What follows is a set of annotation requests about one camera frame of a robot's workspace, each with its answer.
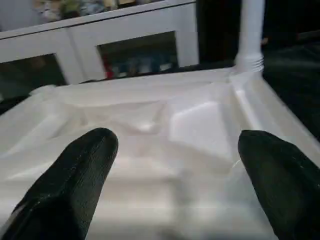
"white pipe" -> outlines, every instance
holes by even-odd
[[[242,0],[239,50],[235,58],[238,74],[264,68],[261,52],[264,13],[265,0]]]

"white shelf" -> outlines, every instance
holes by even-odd
[[[118,18],[126,15],[149,12],[149,11],[163,9],[163,8],[170,8],[178,5],[185,5],[185,4],[195,3],[195,2],[196,0],[163,0],[163,1],[153,2],[149,4],[121,8],[113,11],[107,11],[107,12],[102,12],[102,13],[88,15],[88,16],[75,17],[71,19],[0,32],[0,40],[17,37],[21,35],[27,35],[27,34],[66,28],[66,27],[71,27],[76,25],[82,25],[82,24],[92,23],[92,22],[101,21],[101,20],[113,19],[113,18]]]

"cabinet door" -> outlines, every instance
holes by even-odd
[[[0,94],[28,94],[48,85],[77,84],[84,76],[65,29],[0,40]]]
[[[70,28],[87,80],[198,64],[195,3]]]

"white cabinet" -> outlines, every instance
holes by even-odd
[[[164,7],[158,9],[121,13],[121,16],[111,19],[71,27],[85,77],[88,80],[106,78],[104,54],[112,63],[121,56],[124,59],[133,57],[133,52],[143,55],[145,53],[142,52],[151,51],[159,55],[166,48],[167,55],[175,55],[180,67],[198,64],[196,4],[190,2],[165,7],[164,3],[159,2],[159,6]]]
[[[2,95],[3,89],[28,93],[40,85],[105,79],[108,68],[118,77],[131,73],[135,61],[142,63],[136,73],[195,65],[196,3],[161,0],[0,32],[0,53]]]
[[[1,39],[0,53],[2,94],[85,81],[65,28]]]

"styrofoam packaging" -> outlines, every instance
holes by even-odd
[[[312,160],[319,159],[320,148],[259,72],[228,77],[229,72],[39,90],[0,117],[0,129],[6,131],[0,141],[13,146],[1,151],[0,219],[10,215],[65,146],[105,127],[118,136],[119,152],[88,239],[120,237],[121,229],[134,231],[137,238],[157,238],[168,231],[190,239],[275,238],[240,161],[239,134],[243,129],[269,131]],[[28,119],[30,124],[22,124]],[[143,236],[138,233],[142,228]]]

